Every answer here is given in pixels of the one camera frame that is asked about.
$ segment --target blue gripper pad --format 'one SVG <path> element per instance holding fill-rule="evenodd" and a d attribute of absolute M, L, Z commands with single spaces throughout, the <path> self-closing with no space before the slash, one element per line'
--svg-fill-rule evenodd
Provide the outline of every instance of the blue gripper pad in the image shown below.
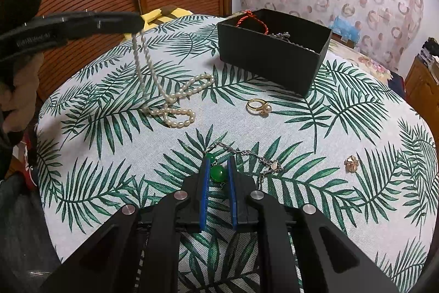
<path fill-rule="evenodd" d="M 230 205 L 230 216 L 232 220 L 233 229 L 236 231 L 238 226 L 238 208 L 236 201 L 236 191 L 235 191 L 235 183 L 233 181 L 233 170 L 236 170 L 236 167 L 232 165 L 232 162 L 229 159 L 227 160 L 227 175 L 229 181 L 229 205 Z"/>
<path fill-rule="evenodd" d="M 207 222 L 207 202 L 209 199 L 209 180 L 210 180 L 210 159 L 204 158 L 201 165 L 199 175 L 202 175 L 202 180 L 198 182 L 201 186 L 200 197 L 200 228 L 201 231 L 206 229 Z"/>

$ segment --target hand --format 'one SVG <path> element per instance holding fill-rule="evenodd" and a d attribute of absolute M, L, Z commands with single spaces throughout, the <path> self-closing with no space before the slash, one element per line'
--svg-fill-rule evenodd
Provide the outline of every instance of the hand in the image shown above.
<path fill-rule="evenodd" d="M 11 93 L 5 85 L 4 91 L 0 88 L 1 110 L 12 111 L 3 122 L 5 133 L 23 131 L 32 119 L 35 113 L 36 90 L 40 84 L 38 70 L 43 61 L 44 55 L 37 54 L 17 72 L 14 76 L 14 92 Z"/>

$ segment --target round table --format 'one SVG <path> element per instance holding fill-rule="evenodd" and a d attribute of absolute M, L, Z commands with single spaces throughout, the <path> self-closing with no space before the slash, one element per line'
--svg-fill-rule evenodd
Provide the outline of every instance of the round table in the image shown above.
<path fill-rule="evenodd" d="M 330 51 L 306 98 L 223 63 L 220 20 L 185 16 L 145 33 L 167 93 L 200 73 L 216 78 L 213 87 L 180 100 L 196 111 L 187 128 L 168 128 L 141 112 L 131 41 L 80 70 L 43 105 L 40 192 L 61 260 L 124 203 L 152 205 L 180 188 L 185 176 L 198 172 L 203 151 L 221 140 L 277 159 L 284 171 L 266 178 L 263 190 L 285 205 L 316 205 L 407 291 L 427 256 L 438 205 L 427 124 L 392 90 Z M 161 106 L 141 60 L 148 105 Z M 273 112 L 249 113 L 252 98 L 269 101 Z M 222 148 L 214 153 L 219 163 L 230 155 Z M 359 159 L 355 173 L 344 165 L 351 155 Z M 255 158 L 237 156 L 236 162 L 255 178 L 263 170 Z M 254 292 L 256 234 L 234 233 L 226 194 L 215 183 L 210 191 L 206 231 L 182 235 L 179 289 Z"/>

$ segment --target pearl ring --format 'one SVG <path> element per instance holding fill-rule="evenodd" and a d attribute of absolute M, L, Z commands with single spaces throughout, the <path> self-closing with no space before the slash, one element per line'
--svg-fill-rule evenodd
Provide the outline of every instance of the pearl ring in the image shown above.
<path fill-rule="evenodd" d="M 261 105 L 259 107 L 253 107 L 251 103 L 259 102 Z M 262 115 L 267 115 L 272 111 L 271 105 L 267 101 L 261 100 L 260 98 L 253 98 L 247 102 L 247 108 L 249 110 L 259 112 Z"/>

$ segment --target open jewelry box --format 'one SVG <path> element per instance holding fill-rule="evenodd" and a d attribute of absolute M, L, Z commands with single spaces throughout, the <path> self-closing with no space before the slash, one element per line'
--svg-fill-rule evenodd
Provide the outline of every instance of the open jewelry box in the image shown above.
<path fill-rule="evenodd" d="M 302 96 L 308 93 L 325 58 L 332 30 L 270 9 L 253 11 L 268 34 L 288 32 L 288 40 L 264 34 L 254 18 L 236 24 L 242 14 L 218 23 L 219 56 L 222 61 L 263 76 Z"/>

